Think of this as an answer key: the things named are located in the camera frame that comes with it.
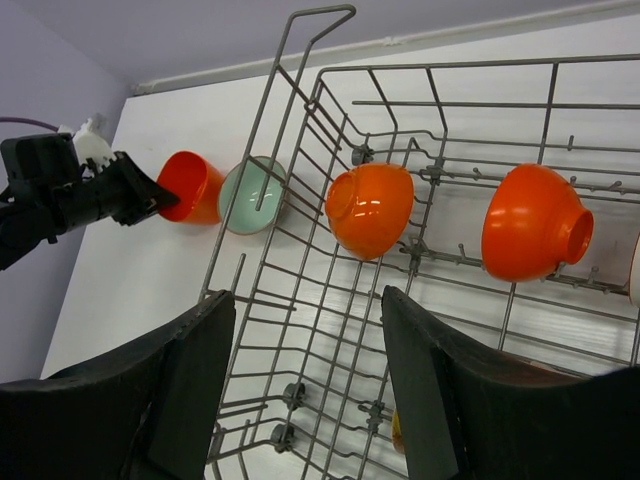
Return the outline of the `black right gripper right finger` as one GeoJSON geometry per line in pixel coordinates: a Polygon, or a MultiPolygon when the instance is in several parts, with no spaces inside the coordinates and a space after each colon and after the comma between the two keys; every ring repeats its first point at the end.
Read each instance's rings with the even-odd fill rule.
{"type": "Polygon", "coordinates": [[[635,479],[639,371],[578,378],[445,324],[400,289],[381,301],[413,479],[635,479]]]}

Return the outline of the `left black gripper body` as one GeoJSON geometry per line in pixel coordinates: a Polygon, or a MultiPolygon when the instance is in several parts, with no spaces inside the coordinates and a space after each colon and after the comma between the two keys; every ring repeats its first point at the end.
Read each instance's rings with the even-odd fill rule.
{"type": "Polygon", "coordinates": [[[82,165],[69,134],[1,142],[8,186],[1,193],[1,243],[37,245],[110,217],[135,225],[179,198],[117,151],[98,173],[82,165]]]}

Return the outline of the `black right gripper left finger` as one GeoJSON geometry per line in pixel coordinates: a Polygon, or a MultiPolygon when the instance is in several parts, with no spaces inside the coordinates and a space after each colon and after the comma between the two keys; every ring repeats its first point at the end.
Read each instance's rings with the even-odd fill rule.
{"type": "Polygon", "coordinates": [[[203,478],[234,328],[222,290],[48,378],[2,384],[2,478],[203,478]]]}

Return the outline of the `beige painted ceramic bowl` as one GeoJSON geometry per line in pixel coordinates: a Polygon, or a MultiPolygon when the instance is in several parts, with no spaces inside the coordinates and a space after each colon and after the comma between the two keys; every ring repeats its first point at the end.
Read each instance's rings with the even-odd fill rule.
{"type": "Polygon", "coordinates": [[[398,411],[394,410],[391,419],[391,440],[394,450],[402,455],[405,454],[405,446],[402,438],[401,426],[398,411]]]}

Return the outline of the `orange square bowl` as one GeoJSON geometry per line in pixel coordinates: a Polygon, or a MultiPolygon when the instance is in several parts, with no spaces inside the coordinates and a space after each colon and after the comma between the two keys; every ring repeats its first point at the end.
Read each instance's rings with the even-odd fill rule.
{"type": "Polygon", "coordinates": [[[174,153],[164,164],[157,183],[179,198],[159,214],[166,220],[195,225],[221,222],[218,198],[224,175],[200,155],[191,151],[174,153]]]}

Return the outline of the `orange round bowl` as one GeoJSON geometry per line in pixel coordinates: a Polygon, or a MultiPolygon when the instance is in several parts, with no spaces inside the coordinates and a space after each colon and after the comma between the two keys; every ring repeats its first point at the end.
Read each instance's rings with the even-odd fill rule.
{"type": "Polygon", "coordinates": [[[585,255],[594,216],[570,183],[552,169],[523,164],[510,171],[488,207],[481,238],[483,264],[511,283],[541,279],[585,255]]]}

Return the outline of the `pale green ceramic bowl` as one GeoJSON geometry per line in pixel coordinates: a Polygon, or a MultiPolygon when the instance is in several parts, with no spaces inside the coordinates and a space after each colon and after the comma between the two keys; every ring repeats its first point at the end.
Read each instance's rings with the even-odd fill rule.
{"type": "MultiPolygon", "coordinates": [[[[241,165],[236,165],[226,176],[218,195],[218,213],[223,220],[230,204],[241,165]]],[[[276,160],[272,171],[281,178],[285,177],[285,169],[276,160]]],[[[249,161],[242,175],[235,203],[231,209],[227,229],[236,235],[253,235],[265,230],[274,220],[279,211],[279,202],[284,191],[280,182],[269,176],[265,170],[249,161]],[[264,194],[260,210],[256,210],[256,203],[265,178],[268,185],[264,194]]]]}

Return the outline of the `grey wire dish rack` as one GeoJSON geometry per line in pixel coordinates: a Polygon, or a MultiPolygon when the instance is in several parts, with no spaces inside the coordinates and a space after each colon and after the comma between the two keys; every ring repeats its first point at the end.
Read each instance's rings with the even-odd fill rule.
{"type": "Polygon", "coordinates": [[[213,479],[639,475],[639,47],[277,57],[203,295],[213,479]]]}

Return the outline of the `small white bowl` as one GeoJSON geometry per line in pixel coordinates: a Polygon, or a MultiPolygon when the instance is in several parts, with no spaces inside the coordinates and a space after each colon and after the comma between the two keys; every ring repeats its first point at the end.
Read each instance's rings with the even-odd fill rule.
{"type": "Polygon", "coordinates": [[[414,184],[406,168],[369,163],[333,181],[325,213],[337,242],[355,258],[370,261],[386,254],[400,239],[413,202],[414,184]]]}

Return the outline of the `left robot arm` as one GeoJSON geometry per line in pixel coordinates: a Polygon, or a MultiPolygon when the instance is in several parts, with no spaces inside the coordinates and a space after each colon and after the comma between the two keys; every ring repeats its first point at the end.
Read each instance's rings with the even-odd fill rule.
{"type": "MultiPolygon", "coordinates": [[[[7,139],[1,264],[110,217],[132,226],[177,197],[123,152],[81,165],[68,134],[7,139]]],[[[42,380],[1,387],[5,479],[200,479],[236,318],[217,291],[174,320],[42,380]]]]}

